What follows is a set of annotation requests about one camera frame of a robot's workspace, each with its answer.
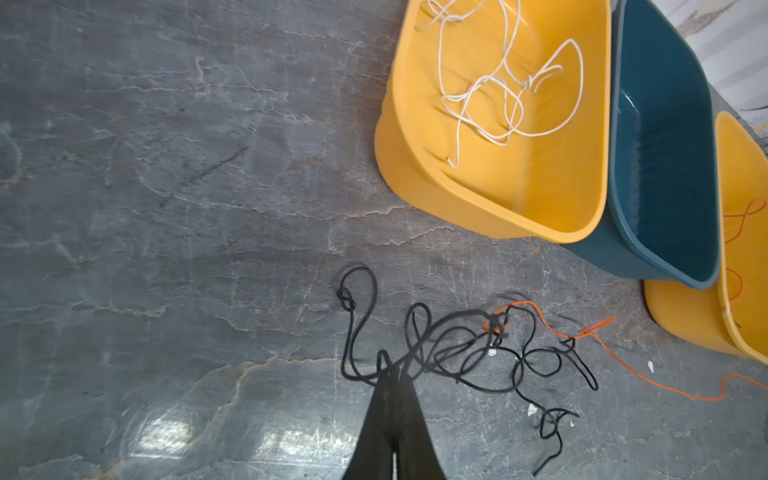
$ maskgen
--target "white wall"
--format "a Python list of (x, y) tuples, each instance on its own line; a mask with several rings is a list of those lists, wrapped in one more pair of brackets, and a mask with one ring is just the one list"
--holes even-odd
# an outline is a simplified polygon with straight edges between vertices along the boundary
[(768, 138), (768, 0), (653, 0), (696, 52), (707, 80)]

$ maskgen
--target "black rope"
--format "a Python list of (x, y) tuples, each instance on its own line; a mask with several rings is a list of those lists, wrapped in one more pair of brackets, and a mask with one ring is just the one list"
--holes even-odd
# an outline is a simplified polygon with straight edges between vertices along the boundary
[[(357, 323), (357, 326), (355, 326), (355, 311), (357, 305), (353, 299), (352, 292), (346, 287), (349, 276), (355, 272), (367, 273), (370, 276), (372, 285), (370, 303), (365, 313)], [(520, 391), (520, 385), (522, 384), (526, 369), (528, 369), (536, 376), (549, 378), (561, 371), (563, 366), (563, 358), (566, 358), (571, 362), (571, 364), (576, 368), (581, 376), (584, 377), (584, 380), (586, 380), (589, 388), (597, 391), (597, 379), (594, 377), (592, 371), (584, 363), (584, 360), (582, 360), (576, 352), (576, 339), (568, 338), (560, 341), (561, 348), (550, 347), (528, 349), (536, 335), (536, 324), (538, 323), (536, 321), (536, 314), (528, 308), (523, 306), (509, 306), (503, 313), (498, 315), (489, 314), (484, 310), (463, 310), (449, 313), (448, 315), (443, 316), (441, 319), (433, 322), (432, 311), (424, 303), (418, 302), (414, 303), (410, 306), (410, 308), (408, 308), (405, 322), (403, 323), (403, 326), (405, 327), (406, 345), (408, 346), (408, 352), (399, 359), (392, 361), (386, 350), (382, 349), (378, 351), (376, 354), (376, 372), (363, 375), (359, 372), (357, 366), (355, 365), (353, 350), (357, 336), (360, 334), (360, 331), (370, 319), (371, 314), (376, 307), (378, 295), (379, 286), (376, 275), (366, 266), (357, 266), (352, 268), (342, 276), (341, 281), (339, 282), (339, 289), (336, 291), (336, 296), (339, 297), (342, 308), (349, 312), (349, 328), (347, 329), (346, 341), (344, 343), (344, 353), (342, 354), (341, 361), (341, 374), (344, 378), (358, 382), (365, 382), (371, 386), (374, 386), (375, 383), (373, 380), (378, 379), (380, 376), (389, 375), (391, 373), (397, 374), (398, 369), (401, 367), (402, 370), (400, 370), (400, 372), (401, 374), (405, 375), (409, 372), (411, 365), (415, 362), (419, 365), (419, 369), (413, 374), (408, 373), (414, 380), (416, 380), (422, 373), (430, 372), (453, 379), (456, 383), (463, 383), (467, 387), (479, 392), (507, 393), (514, 391), (518, 394), (518, 396), (520, 396), (521, 399), (531, 403), (533, 406), (536, 406), (543, 412), (541, 415), (541, 420), (538, 424), (539, 436), (544, 440), (550, 439), (553, 436), (557, 437), (558, 439), (558, 451), (555, 454), (549, 455), (533, 471), (533, 475), (536, 476), (541, 471), (541, 469), (544, 468), (545, 465), (547, 465), (552, 459), (557, 458), (562, 453), (563, 438), (559, 431), (560, 421), (567, 415), (574, 417), (578, 417), (579, 415), (576, 412), (563, 408), (545, 408), (541, 403), (536, 402), (535, 400), (524, 395)], [(416, 321), (416, 312), (420, 310), (426, 317), (426, 322), (422, 331), (419, 331), (419, 326)], [(507, 346), (502, 345), (503, 339), (506, 336), (504, 333), (505, 326), (509, 324), (509, 313), (512, 310), (517, 310), (530, 315), (533, 325), (533, 328), (531, 329), (531, 335), (525, 341), (519, 353), (511, 348), (508, 348)], [(439, 335), (437, 335), (437, 330), (441, 329), (452, 320), (473, 317), (479, 318), (483, 322), (487, 321), (487, 330), (489, 330), (491, 333), (483, 332), (478, 334), (475, 330), (470, 329), (467, 326), (449, 326), (441, 331)], [(409, 334), (409, 325), (413, 330), (415, 342), (412, 341), (412, 338)], [(444, 343), (445, 339), (449, 337), (454, 339), (456, 333), (467, 333), (470, 335), (470, 338), (457, 345), (441, 346), (441, 343)], [(426, 343), (432, 343), (432, 348), (429, 349), (429, 353), (425, 356), (424, 347)], [(477, 346), (477, 348), (471, 352), (468, 352), (470, 349), (472, 349), (473, 346)], [(515, 358), (515, 364), (512, 367), (512, 371), (509, 375), (509, 379), (511, 380), (511, 386), (509, 387), (490, 389), (470, 382), (465, 378), (470, 372), (476, 369), (484, 359), (488, 357), (488, 352), (492, 349), (510, 353)], [(536, 369), (533, 365), (531, 365), (529, 361), (529, 357), (531, 355), (545, 353), (553, 354), (558, 359), (557, 367), (550, 372), (542, 372)], [(464, 360), (458, 370), (450, 370), (446, 363), (451, 359), (459, 358), (462, 354), (466, 354), (466, 356), (464, 357)], [(346, 364), (348, 361), (349, 366), (352, 367), (353, 373), (346, 371)]]

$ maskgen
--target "plastic basin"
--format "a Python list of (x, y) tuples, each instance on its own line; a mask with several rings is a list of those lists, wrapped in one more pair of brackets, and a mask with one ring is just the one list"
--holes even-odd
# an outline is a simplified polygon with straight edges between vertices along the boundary
[(616, 276), (706, 289), (720, 261), (707, 80), (650, 0), (619, 2), (613, 20), (609, 208), (565, 247)]
[[(508, 2), (515, 8), (515, 2)], [(468, 12), (477, 0), (451, 9)], [(404, 201), (430, 214), (494, 238), (538, 236), (554, 242), (586, 237), (598, 224), (607, 194), (610, 103), (611, 10), (606, 0), (523, 0), (513, 73), (534, 74), (560, 44), (573, 38), (584, 56), (584, 93), (576, 115), (544, 137), (513, 134), (499, 147), (462, 126), (461, 163), (455, 152), (455, 119), (442, 109), (437, 78), (439, 22), (426, 3), (411, 0), (402, 25), (392, 75), (376, 126), (376, 161), (386, 183)], [(515, 13), (509, 15), (510, 22)], [(462, 23), (445, 27), (443, 73), (448, 91), (466, 91), (501, 59), (504, 23), (498, 3), (488, 0)], [(564, 71), (537, 94), (522, 95), (524, 131), (562, 123), (578, 97), (578, 56), (566, 48), (557, 62)], [(472, 101), (483, 124), (499, 119), (502, 90), (487, 88)]]
[[(741, 214), (753, 200), (768, 200), (768, 161), (760, 147), (727, 113), (717, 115), (716, 133), (723, 212)], [(724, 255), (717, 283), (693, 290), (647, 281), (648, 309), (682, 339), (768, 364), (768, 208), (746, 218), (738, 237), (739, 217), (721, 221)]]

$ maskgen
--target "rope knot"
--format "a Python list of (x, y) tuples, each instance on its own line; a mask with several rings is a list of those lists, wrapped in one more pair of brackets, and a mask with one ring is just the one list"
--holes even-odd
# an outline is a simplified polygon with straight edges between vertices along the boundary
[(347, 288), (339, 288), (336, 291), (336, 296), (339, 297), (341, 307), (347, 312), (353, 311), (357, 306), (355, 300), (352, 298), (352, 292), (350, 292)]
[(491, 333), (492, 335), (496, 336), (502, 336), (502, 328), (504, 330), (509, 329), (509, 324), (502, 325), (497, 318), (491, 318), (490, 320), (486, 320), (482, 324), (482, 331), (486, 333)]
[(533, 81), (534, 81), (533, 76), (529, 75), (528, 78), (526, 78), (525, 81), (523, 82), (523, 85), (521, 85), (521, 88), (523, 90), (528, 90), (530, 87), (533, 86)]

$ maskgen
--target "black object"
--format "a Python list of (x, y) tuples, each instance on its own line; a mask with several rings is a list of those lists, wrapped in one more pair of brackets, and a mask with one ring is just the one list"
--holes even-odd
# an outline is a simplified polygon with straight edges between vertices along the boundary
[(379, 377), (343, 480), (445, 480), (413, 380), (398, 367)]
[[(352, 292), (347, 288), (346, 282), (349, 276), (355, 272), (366, 273), (371, 279), (371, 300), (366, 308), (366, 311), (360, 317), (359, 322), (356, 322), (356, 308), (357, 304), (353, 298)], [(538, 423), (539, 437), (543, 440), (556, 438), (558, 440), (558, 450), (555, 453), (548, 455), (539, 466), (534, 469), (533, 475), (536, 476), (545, 465), (551, 460), (557, 458), (563, 451), (563, 438), (558, 429), (560, 421), (567, 415), (578, 417), (576, 412), (571, 410), (554, 407), (547, 408), (542, 403), (537, 402), (530, 397), (526, 396), (520, 390), (523, 376), (525, 372), (531, 372), (541, 378), (550, 378), (561, 371), (563, 367), (563, 359), (568, 360), (574, 368), (581, 374), (586, 380), (587, 385), (592, 390), (598, 389), (598, 381), (592, 374), (592, 371), (584, 363), (584, 360), (576, 352), (576, 339), (569, 337), (564, 340), (560, 340), (560, 347), (538, 347), (529, 348), (531, 342), (536, 335), (536, 313), (531, 311), (526, 306), (522, 306), (520, 302), (518, 305), (511, 303), (507, 305), (503, 313), (490, 314), (484, 310), (463, 310), (458, 312), (449, 313), (442, 318), (438, 319), (434, 323), (432, 322), (432, 311), (424, 303), (414, 303), (406, 311), (406, 320), (403, 324), (406, 336), (406, 345), (408, 346), (408, 352), (399, 359), (392, 361), (389, 358), (389, 354), (386, 350), (379, 350), (376, 354), (376, 371), (363, 375), (357, 369), (355, 364), (355, 342), (362, 328), (371, 318), (374, 308), (376, 308), (376, 300), (379, 295), (379, 285), (376, 279), (376, 275), (366, 266), (356, 266), (347, 271), (339, 282), (339, 289), (336, 291), (336, 296), (341, 302), (342, 308), (349, 312), (349, 328), (347, 329), (346, 341), (344, 342), (344, 353), (341, 360), (341, 374), (345, 379), (354, 380), (357, 382), (365, 382), (371, 386), (376, 387), (373, 399), (371, 400), (371, 406), (366, 417), (366, 422), (363, 424), (362, 432), (360, 434), (360, 440), (358, 442), (357, 449), (355, 450), (355, 456), (353, 456), (353, 463), (355, 463), (355, 469), (352, 470), (353, 464), (350, 463), (349, 470), (344, 477), (344, 480), (357, 480), (358, 478), (374, 478), (379, 480), (380, 478), (391, 479), (392, 475), (392, 454), (396, 453), (398, 458), (400, 455), (404, 455), (404, 459), (398, 460), (398, 467), (406, 468), (406, 472), (413, 472), (421, 467), (420, 462), (409, 462), (408, 458), (414, 458), (418, 455), (417, 452), (424, 452), (429, 447), (429, 452), (422, 455), (429, 458), (435, 458), (434, 451), (432, 450), (432, 443), (429, 441), (429, 435), (427, 434), (426, 427), (424, 425), (423, 418), (421, 416), (421, 408), (419, 402), (415, 397), (415, 394), (409, 396), (409, 394), (403, 394), (402, 392), (410, 389), (412, 392), (412, 382), (418, 378), (424, 372), (431, 372), (439, 376), (448, 377), (456, 381), (456, 383), (463, 383), (467, 387), (485, 393), (507, 393), (514, 391), (521, 399), (536, 406), (543, 413), (541, 420)], [(424, 329), (419, 332), (419, 323), (417, 322), (416, 312), (423, 314), (426, 319), (424, 322)], [(524, 313), (531, 317), (532, 329), (531, 334), (522, 346), (520, 353), (514, 351), (507, 346), (503, 346), (502, 343), (506, 337), (504, 333), (511, 315), (515, 312)], [(485, 321), (483, 326), (483, 333), (477, 333), (477, 329), (469, 328), (463, 325), (451, 325), (448, 324), (457, 319), (482, 319)], [(412, 336), (409, 333), (410, 329), (413, 330), (415, 336), (415, 342), (412, 341)], [(468, 337), (467, 340), (456, 340), (457, 336)], [(432, 348), (429, 349), (429, 353), (425, 355), (426, 343), (432, 343)], [(514, 364), (511, 368), (511, 372), (508, 376), (508, 380), (511, 383), (510, 386), (502, 388), (488, 388), (480, 386), (477, 383), (469, 380), (467, 377), (485, 360), (489, 357), (490, 351), (496, 351), (499, 355), (494, 357), (494, 361), (504, 362), (505, 359), (514, 360)], [(555, 368), (548, 372), (542, 372), (535, 366), (536, 361), (541, 361), (543, 355), (552, 354), (557, 357), (558, 364)], [(458, 369), (455, 364), (461, 360)], [(349, 362), (349, 366), (352, 368), (353, 373), (347, 372), (346, 364)], [(419, 369), (411, 376), (409, 369), (413, 363), (419, 365)], [(379, 392), (379, 385), (381, 382), (387, 382), (387, 385), (381, 385), (382, 392)], [(381, 402), (377, 396), (382, 396), (386, 401)], [(421, 419), (421, 425), (423, 425), (422, 433), (419, 432), (419, 428), (416, 425), (418, 417)], [(410, 434), (410, 441), (404, 441), (404, 436)], [(373, 465), (378, 465), (377, 468), (382, 468), (382, 471), (365, 469), (363, 465), (365, 462), (372, 462)], [(426, 466), (431, 460), (424, 460), (423, 471), (419, 470), (419, 477), (424, 480), (432, 480), (432, 477), (426, 476), (430, 470)], [(441, 476), (434, 478), (441, 479), (442, 471), (439, 468), (437, 460), (434, 460), (434, 466)], [(376, 475), (384, 476), (366, 476), (371, 475), (372, 472), (377, 472)], [(416, 478), (414, 476), (407, 477), (402, 476), (398, 469), (398, 475), (400, 478)]]

